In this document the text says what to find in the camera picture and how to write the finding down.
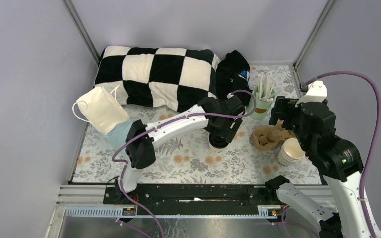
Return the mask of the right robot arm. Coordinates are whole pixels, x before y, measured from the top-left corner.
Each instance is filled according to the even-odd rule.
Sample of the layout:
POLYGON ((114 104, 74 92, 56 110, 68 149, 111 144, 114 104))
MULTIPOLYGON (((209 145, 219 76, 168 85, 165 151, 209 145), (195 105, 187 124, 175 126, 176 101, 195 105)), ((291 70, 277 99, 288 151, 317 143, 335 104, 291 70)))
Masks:
POLYGON ((366 170, 360 153, 353 143, 335 134, 335 120, 326 102, 299 103, 279 96, 269 124, 282 121, 284 129, 294 132, 301 149, 328 184, 336 211, 302 194, 284 176, 269 180, 264 196, 271 204, 290 206, 321 238, 381 238, 370 207, 362 205, 366 193, 360 180, 366 170))

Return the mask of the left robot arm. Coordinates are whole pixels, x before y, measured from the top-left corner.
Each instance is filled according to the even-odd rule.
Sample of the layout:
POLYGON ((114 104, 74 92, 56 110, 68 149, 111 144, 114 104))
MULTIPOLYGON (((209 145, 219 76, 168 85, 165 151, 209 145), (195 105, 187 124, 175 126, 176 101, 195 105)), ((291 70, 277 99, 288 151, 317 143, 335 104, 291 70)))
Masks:
POLYGON ((226 148, 233 141, 244 112, 245 107, 237 96, 225 100, 206 97, 169 119, 148 124, 135 121, 121 147, 128 162, 117 179, 115 198, 123 204, 133 200, 141 170, 156 160, 155 149, 176 136, 204 129, 211 148, 217 151, 226 148))

